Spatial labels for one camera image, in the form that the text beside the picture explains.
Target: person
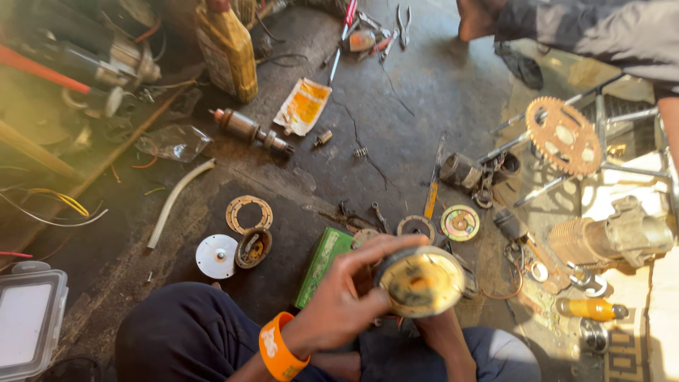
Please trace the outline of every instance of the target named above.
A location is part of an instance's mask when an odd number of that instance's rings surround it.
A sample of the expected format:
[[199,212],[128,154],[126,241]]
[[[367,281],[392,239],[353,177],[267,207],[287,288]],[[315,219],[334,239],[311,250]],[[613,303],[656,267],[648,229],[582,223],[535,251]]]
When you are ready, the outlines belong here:
[[[386,291],[359,298],[352,276],[400,249],[424,245],[422,235],[380,235],[333,261],[309,303],[280,329],[282,342],[238,308],[228,294],[201,283],[176,283],[152,292],[123,320],[115,341],[118,380],[275,381],[265,358],[287,348],[310,363],[298,382],[540,381],[531,351],[493,328],[460,328],[453,309],[419,319],[421,337],[364,332],[390,309]],[[360,334],[360,352],[322,353]],[[259,338],[265,346],[260,350]]]
[[679,169],[679,1],[457,0],[457,4],[462,41],[490,35],[497,42],[533,39],[650,80]]

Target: clear plastic box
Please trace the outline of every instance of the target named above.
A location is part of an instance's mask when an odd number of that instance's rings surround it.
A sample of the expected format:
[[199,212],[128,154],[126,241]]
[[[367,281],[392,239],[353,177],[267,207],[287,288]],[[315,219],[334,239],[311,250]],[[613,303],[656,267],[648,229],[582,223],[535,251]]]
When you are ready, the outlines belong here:
[[64,317],[66,273],[21,262],[0,277],[0,382],[38,375],[50,364]]

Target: oil bottle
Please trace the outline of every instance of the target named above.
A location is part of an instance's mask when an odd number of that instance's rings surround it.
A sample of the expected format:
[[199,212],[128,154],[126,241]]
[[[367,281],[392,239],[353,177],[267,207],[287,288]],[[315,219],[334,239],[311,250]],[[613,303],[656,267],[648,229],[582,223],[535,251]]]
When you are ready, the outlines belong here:
[[601,322],[621,319],[629,315],[625,305],[611,304],[603,298],[590,298],[589,300],[559,298],[556,300],[556,309],[566,317],[586,317]]
[[201,0],[195,19],[212,83],[243,103],[251,101],[259,91],[253,43],[229,0]]

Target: pliers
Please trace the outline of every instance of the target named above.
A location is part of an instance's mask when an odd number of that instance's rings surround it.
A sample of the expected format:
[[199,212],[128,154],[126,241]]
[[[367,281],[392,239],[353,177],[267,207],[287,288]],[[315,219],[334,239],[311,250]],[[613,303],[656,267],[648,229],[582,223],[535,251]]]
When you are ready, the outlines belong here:
[[396,6],[396,17],[397,22],[399,23],[399,29],[401,30],[401,49],[405,50],[405,48],[408,46],[408,43],[410,42],[410,34],[408,34],[408,28],[410,27],[410,22],[412,21],[410,5],[408,5],[408,22],[405,24],[405,26],[403,26],[403,21],[401,20],[401,4]]

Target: orange wristband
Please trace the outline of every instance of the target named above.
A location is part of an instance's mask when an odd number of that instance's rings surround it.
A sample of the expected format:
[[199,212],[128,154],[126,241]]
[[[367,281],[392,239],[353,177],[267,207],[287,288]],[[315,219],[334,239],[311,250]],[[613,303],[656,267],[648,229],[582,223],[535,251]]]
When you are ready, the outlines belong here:
[[285,324],[295,318],[287,312],[279,313],[259,332],[259,352],[266,368],[274,378],[280,382],[289,382],[295,378],[306,365],[311,356],[305,361],[298,360],[285,346],[280,330]]

